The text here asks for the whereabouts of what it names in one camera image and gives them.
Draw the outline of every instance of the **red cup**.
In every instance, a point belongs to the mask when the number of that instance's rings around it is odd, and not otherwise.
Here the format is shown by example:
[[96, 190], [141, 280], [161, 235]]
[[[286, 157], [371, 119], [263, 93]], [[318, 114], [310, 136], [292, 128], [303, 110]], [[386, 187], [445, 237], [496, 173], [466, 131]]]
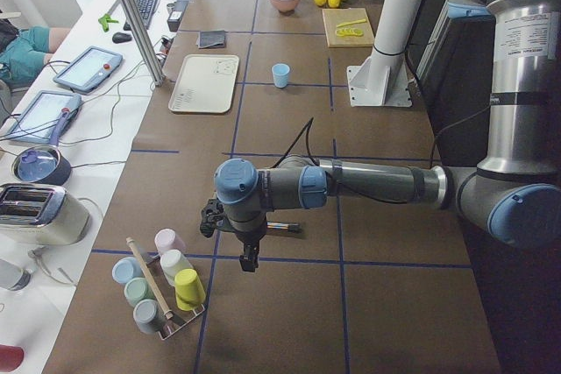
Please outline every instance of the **red cup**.
[[0, 372], [12, 372], [24, 360], [24, 350], [18, 346], [0, 345]]

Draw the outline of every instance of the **saucepan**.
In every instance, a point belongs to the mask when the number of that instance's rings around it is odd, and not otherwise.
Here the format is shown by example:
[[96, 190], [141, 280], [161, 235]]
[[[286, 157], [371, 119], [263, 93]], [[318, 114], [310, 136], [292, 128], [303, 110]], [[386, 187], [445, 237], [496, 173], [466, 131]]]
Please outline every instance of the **saucepan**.
[[38, 145], [21, 152], [11, 165], [16, 177], [28, 183], [62, 186], [70, 177], [72, 166], [59, 151], [59, 136], [70, 114], [62, 109], [49, 138], [49, 145]]

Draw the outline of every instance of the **blue joint cap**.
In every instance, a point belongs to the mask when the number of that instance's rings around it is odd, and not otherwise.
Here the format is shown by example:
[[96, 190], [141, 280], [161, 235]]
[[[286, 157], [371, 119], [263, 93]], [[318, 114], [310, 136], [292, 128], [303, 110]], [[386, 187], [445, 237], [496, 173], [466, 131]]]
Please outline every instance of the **blue joint cap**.
[[217, 197], [226, 205], [240, 203], [251, 196], [258, 180], [255, 166], [245, 159], [228, 159], [214, 174]]
[[320, 208], [327, 201], [327, 178], [319, 166], [305, 166], [298, 180], [300, 205], [304, 209]]
[[448, 2], [448, 18], [487, 20], [494, 18], [494, 16], [487, 10], [485, 5], [454, 4], [452, 2]]
[[489, 233], [513, 247], [540, 247], [561, 235], [561, 189], [551, 184], [517, 188], [495, 205]]

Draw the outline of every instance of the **white table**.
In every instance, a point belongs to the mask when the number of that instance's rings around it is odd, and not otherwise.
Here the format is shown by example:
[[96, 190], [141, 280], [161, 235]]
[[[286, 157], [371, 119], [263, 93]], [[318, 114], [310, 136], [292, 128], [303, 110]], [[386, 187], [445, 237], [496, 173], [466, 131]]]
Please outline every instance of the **white table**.
[[[103, 32], [97, 22], [109, 10], [115, 0], [97, 0], [82, 15], [69, 33], [63, 45], [54, 55], [53, 60], [71, 61], [88, 46], [100, 46], [124, 56], [124, 62], [115, 73], [83, 100], [89, 100], [105, 93], [113, 84], [124, 78], [141, 61], [140, 52], [132, 41], [114, 44], [112, 34], [122, 31], [125, 21], [123, 10], [118, 6], [111, 16], [119, 24], [110, 24], [110, 30]], [[159, 8], [153, 16], [148, 31], [151, 41], [159, 48], [162, 35], [173, 36], [167, 29], [168, 0], [160, 0]], [[46, 67], [32, 84], [22, 101], [14, 110], [21, 112], [40, 90], [62, 90], [53, 82], [53, 70]], [[110, 132], [110, 113], [119, 100], [116, 88], [85, 104], [78, 117], [60, 139], [60, 151], [72, 166], [109, 161], [126, 161], [131, 150], [131, 142], [138, 131], [146, 107], [150, 101], [153, 81], [145, 66], [141, 66], [136, 76], [120, 86], [120, 102], [115, 108], [113, 133], [111, 136], [96, 140], [66, 145], [84, 138], [99, 138]], [[0, 130], [0, 135], [13, 125], [9, 120]], [[16, 141], [0, 141], [0, 146], [7, 151], [20, 153], [31, 144]], [[14, 157], [5, 153], [0, 158], [0, 181], [4, 183], [20, 182], [11, 172]], [[89, 210], [90, 221], [85, 237], [78, 243], [65, 246], [51, 246], [43, 255], [46, 266], [53, 275], [65, 280], [58, 272], [62, 268], [74, 281], [78, 282], [82, 270], [96, 239], [103, 221], [102, 213], [107, 210], [124, 164], [103, 166], [83, 166], [75, 168], [64, 187], [75, 198], [87, 198], [82, 201]], [[0, 258], [32, 271], [28, 286], [17, 292], [0, 289], [0, 343], [21, 346], [25, 358], [15, 373], [36, 374], [41, 372], [53, 348], [60, 326], [64, 320], [75, 287], [62, 285], [48, 278], [27, 256], [29, 250], [37, 244], [18, 243], [2, 235], [0, 228]]]

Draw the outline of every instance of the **white tray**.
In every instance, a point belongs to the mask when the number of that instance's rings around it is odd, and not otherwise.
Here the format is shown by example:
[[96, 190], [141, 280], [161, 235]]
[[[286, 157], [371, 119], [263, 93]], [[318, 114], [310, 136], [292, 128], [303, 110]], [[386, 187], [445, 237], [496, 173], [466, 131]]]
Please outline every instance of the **white tray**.
[[235, 55], [186, 56], [168, 108], [174, 113], [225, 113], [231, 107], [238, 64]]

